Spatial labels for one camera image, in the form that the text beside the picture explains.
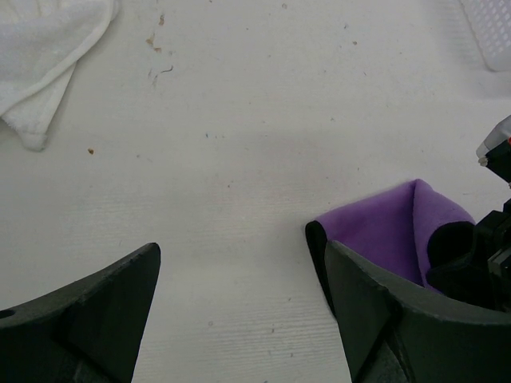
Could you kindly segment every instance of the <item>white tabletop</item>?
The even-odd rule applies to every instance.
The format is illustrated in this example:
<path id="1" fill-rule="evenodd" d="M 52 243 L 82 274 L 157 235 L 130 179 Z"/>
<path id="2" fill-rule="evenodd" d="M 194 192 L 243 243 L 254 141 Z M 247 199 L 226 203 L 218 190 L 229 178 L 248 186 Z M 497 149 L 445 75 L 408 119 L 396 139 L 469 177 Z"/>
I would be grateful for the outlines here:
<path id="1" fill-rule="evenodd" d="M 476 219 L 509 196 L 475 149 L 511 86 L 454 60 L 447 4 L 123 0 L 47 149 L 0 129 L 0 306 L 154 241 L 135 382 L 348 382 L 308 220 L 413 178 Z"/>

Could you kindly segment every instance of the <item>purple cloth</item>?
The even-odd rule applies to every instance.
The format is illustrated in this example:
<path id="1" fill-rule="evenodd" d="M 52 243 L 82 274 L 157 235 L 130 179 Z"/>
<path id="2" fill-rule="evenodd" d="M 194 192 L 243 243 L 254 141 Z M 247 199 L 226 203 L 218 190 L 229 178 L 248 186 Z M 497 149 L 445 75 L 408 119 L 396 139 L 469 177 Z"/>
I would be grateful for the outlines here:
<path id="1" fill-rule="evenodd" d="M 430 269 L 430 236 L 447 223 L 473 222 L 469 213 L 422 180 L 415 180 L 321 215 L 328 240 L 348 246 L 372 263 L 415 282 Z"/>

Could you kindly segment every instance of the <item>purple fabric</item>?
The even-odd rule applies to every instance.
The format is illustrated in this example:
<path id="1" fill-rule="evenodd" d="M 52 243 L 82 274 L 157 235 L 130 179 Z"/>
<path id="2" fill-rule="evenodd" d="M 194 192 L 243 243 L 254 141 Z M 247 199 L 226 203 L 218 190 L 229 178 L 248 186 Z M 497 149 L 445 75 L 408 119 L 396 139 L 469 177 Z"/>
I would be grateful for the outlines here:
<path id="1" fill-rule="evenodd" d="M 321 215 L 328 240 L 348 246 L 372 263 L 431 288 L 427 245 L 446 223 L 473 222 L 469 213 L 422 180 L 415 180 Z"/>

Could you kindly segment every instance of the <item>white plastic basket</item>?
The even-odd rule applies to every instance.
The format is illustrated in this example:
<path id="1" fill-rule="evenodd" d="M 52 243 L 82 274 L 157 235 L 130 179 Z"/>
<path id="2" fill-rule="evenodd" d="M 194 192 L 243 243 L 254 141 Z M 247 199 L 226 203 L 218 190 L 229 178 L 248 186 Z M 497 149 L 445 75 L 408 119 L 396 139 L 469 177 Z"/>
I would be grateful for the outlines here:
<path id="1" fill-rule="evenodd" d="M 511 0 L 460 0 L 491 70 L 511 70 Z"/>

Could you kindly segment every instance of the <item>white towel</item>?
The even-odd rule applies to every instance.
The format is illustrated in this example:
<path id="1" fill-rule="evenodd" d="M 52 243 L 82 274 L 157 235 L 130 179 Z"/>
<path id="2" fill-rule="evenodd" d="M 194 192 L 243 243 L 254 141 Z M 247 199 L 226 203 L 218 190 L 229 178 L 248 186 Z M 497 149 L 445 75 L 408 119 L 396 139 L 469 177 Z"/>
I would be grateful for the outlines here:
<path id="1" fill-rule="evenodd" d="M 0 116 L 41 150 L 77 60 L 106 31 L 118 0 L 0 0 Z"/>

